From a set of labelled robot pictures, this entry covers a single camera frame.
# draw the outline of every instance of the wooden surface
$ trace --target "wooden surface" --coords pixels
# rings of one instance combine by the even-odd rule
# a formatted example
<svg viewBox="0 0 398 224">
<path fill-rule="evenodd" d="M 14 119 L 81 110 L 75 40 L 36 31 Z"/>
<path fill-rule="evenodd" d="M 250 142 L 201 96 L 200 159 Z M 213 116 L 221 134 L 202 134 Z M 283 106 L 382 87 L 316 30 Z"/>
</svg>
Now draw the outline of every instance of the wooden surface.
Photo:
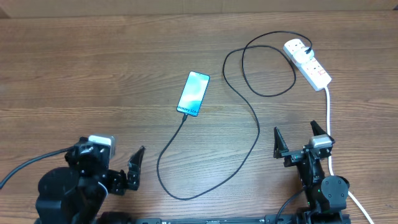
<svg viewBox="0 0 398 224">
<path fill-rule="evenodd" d="M 0 0 L 11 18 L 392 10 L 398 0 Z"/>
<path fill-rule="evenodd" d="M 135 217 L 258 217 L 276 213 L 300 189 L 296 168 L 272 158 L 273 127 L 291 149 L 312 135 L 310 121 L 325 127 L 325 93 L 298 72 L 282 96 L 250 92 L 240 54 L 226 74 L 253 105 L 261 136 L 241 171 L 222 187 L 192 201 L 169 197 L 156 176 L 159 152 L 180 124 L 176 105 L 189 71 L 211 76 L 200 115 L 189 117 L 160 164 L 165 185 L 189 197 L 218 184 L 239 166 L 256 125 L 245 104 L 221 78 L 226 54 L 259 34 L 294 30 L 313 41 L 330 84 L 334 170 L 376 223 L 398 222 L 398 13 L 306 12 L 202 16 L 89 17 L 0 21 L 0 177 L 40 154 L 68 147 L 80 136 L 118 138 L 110 167 L 127 169 L 139 146 L 147 151 L 137 192 L 110 195 L 103 211 Z M 259 40 L 282 48 L 296 38 Z M 292 82 L 286 61 L 272 50 L 250 50 L 249 81 L 264 94 Z M 33 223 L 37 183 L 65 166 L 55 156 L 18 172 L 0 191 L 0 223 Z M 304 206 L 304 197 L 288 206 Z M 366 223 L 348 199 L 353 223 Z"/>
</svg>

